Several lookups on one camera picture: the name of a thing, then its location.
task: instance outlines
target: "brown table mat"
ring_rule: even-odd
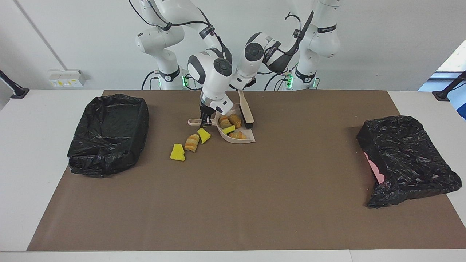
[[[257,142],[229,144],[208,127],[185,162],[169,155],[198,129],[186,122],[199,92],[104,95],[118,92],[149,105],[138,164],[106,179],[67,169],[28,250],[466,248],[446,195],[365,206],[374,178],[356,134],[399,114],[386,91],[245,92]]]

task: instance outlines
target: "window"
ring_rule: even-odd
[[[437,72],[463,72],[466,70],[466,40],[440,66]]]

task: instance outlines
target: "electrical outlet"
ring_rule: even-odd
[[[53,87],[63,87],[63,84],[58,80],[58,78],[60,78],[60,74],[51,74],[48,81]]]
[[[58,82],[62,84],[63,87],[71,87],[71,83],[69,82],[69,77],[71,75],[61,75],[58,78]]]
[[[49,70],[49,82],[54,87],[83,87],[86,78],[80,70]]]

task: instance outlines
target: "black garbage bag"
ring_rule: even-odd
[[[422,124],[409,116],[366,121],[357,140],[385,176],[367,206],[397,205],[408,199],[456,191],[461,179],[446,164]]]
[[[103,178],[129,169],[139,160],[148,128],[144,99],[124,94],[94,98],[69,147],[71,172]]]

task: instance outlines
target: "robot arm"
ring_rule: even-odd
[[[189,57],[188,70],[195,81],[203,85],[200,98],[201,127],[211,125],[211,115],[215,111],[226,114],[233,102],[226,95],[231,82],[231,63],[208,50]]]
[[[311,12],[303,28],[299,21],[300,28],[295,30],[294,40],[286,47],[263,32],[251,36],[246,43],[244,53],[241,54],[240,63],[231,83],[232,87],[243,90],[246,86],[253,84],[261,63],[264,63],[272,72],[283,73],[293,55],[297,53],[313,16],[314,12]]]
[[[156,28],[140,33],[137,45],[157,59],[164,80],[162,87],[169,86],[169,81],[175,83],[174,86],[181,85],[177,83],[181,78],[178,77],[180,67],[176,56],[165,48],[182,41],[184,31],[180,26],[189,26],[207,45],[207,50],[188,60],[189,73],[203,85],[200,99],[202,125],[211,123],[210,116],[215,111],[228,112],[233,106],[225,93],[232,77],[232,55],[204,13],[190,0],[141,0],[141,9],[146,22]]]
[[[304,26],[293,34],[296,40],[286,48],[282,48],[280,42],[265,33],[253,35],[246,44],[231,86],[242,90],[254,83],[261,63],[272,72],[283,73],[299,49],[299,63],[292,74],[295,79],[293,86],[285,89],[308,88],[315,77],[320,56],[332,57],[340,48],[336,33],[336,11],[342,1],[315,0],[313,11]]]
[[[232,62],[232,54],[215,33],[215,28],[206,15],[190,0],[153,0],[160,13],[172,25],[186,25],[199,33],[207,49],[219,51],[224,59]]]
[[[307,89],[317,72],[320,57],[333,57],[340,49],[336,30],[337,9],[343,0],[315,0],[312,25],[300,44],[299,63],[290,90]]]
[[[183,86],[181,67],[176,55],[165,48],[181,42],[185,38],[182,27],[167,27],[155,12],[160,13],[151,0],[140,0],[141,16],[151,27],[139,33],[136,45],[141,52],[151,55],[157,62],[160,71],[160,82],[164,90],[176,90]]]

